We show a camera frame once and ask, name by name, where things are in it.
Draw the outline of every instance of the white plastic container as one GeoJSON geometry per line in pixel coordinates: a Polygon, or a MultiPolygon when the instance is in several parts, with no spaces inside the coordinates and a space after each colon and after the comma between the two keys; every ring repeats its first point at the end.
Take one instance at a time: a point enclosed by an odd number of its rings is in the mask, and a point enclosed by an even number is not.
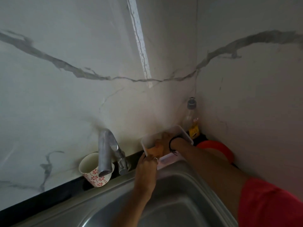
{"type": "MultiPolygon", "coordinates": [[[[156,140],[162,138],[163,132],[174,134],[174,136],[180,135],[191,145],[194,144],[194,141],[188,136],[188,134],[182,129],[182,127],[180,127],[179,125],[174,125],[174,126],[170,127],[169,129],[166,129],[164,131],[158,132],[153,135],[145,135],[142,138],[141,144],[142,144],[142,147],[143,147],[143,150],[144,150],[146,156],[148,155],[146,149],[154,147],[156,140]]],[[[181,159],[184,159],[184,158],[181,156],[181,154],[179,152],[177,152],[176,155],[174,155],[173,153],[169,153],[159,159],[157,169],[161,169],[161,168],[163,168],[169,164],[172,164],[176,161],[179,161],[181,159]]]]}

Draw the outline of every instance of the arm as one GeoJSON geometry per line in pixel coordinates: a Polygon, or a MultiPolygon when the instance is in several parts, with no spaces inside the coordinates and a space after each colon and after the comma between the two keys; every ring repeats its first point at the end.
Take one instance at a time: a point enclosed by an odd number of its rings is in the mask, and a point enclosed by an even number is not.
{"type": "MultiPolygon", "coordinates": [[[[164,146],[164,154],[169,153],[168,144],[172,137],[166,133],[158,141],[164,146]]],[[[174,139],[171,148],[187,160],[237,220],[241,190],[249,175],[211,153],[190,145],[182,138],[174,139]]]]}
{"type": "Polygon", "coordinates": [[[157,160],[142,154],[136,168],[134,190],[127,204],[118,214],[112,227],[136,227],[142,211],[156,186],[157,160]]]}

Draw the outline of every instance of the faucet spout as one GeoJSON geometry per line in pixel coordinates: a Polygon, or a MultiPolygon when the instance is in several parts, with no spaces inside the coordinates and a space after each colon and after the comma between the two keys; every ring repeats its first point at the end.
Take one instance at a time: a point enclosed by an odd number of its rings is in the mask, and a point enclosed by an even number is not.
{"type": "Polygon", "coordinates": [[[116,138],[109,129],[103,129],[98,137],[99,163],[98,171],[99,177],[105,176],[112,172],[112,153],[114,153],[119,167],[119,174],[126,174],[128,172],[127,161],[125,153],[120,149],[116,138]]]}

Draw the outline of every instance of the red sleeve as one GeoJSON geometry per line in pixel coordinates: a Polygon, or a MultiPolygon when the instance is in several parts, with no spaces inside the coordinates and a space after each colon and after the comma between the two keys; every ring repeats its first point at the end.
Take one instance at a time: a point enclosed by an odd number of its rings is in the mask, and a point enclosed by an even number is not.
{"type": "Polygon", "coordinates": [[[250,178],[242,188],[238,223],[239,227],[302,227],[303,203],[273,184],[250,178]]]}

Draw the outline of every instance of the sink basin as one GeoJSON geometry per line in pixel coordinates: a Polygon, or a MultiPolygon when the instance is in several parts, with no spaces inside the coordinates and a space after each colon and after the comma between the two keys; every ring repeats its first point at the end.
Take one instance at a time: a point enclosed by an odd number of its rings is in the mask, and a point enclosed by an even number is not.
{"type": "MultiPolygon", "coordinates": [[[[110,226],[134,186],[134,172],[87,191],[18,226],[110,226]]],[[[185,161],[158,171],[138,226],[237,226],[236,220],[185,161]]]]}

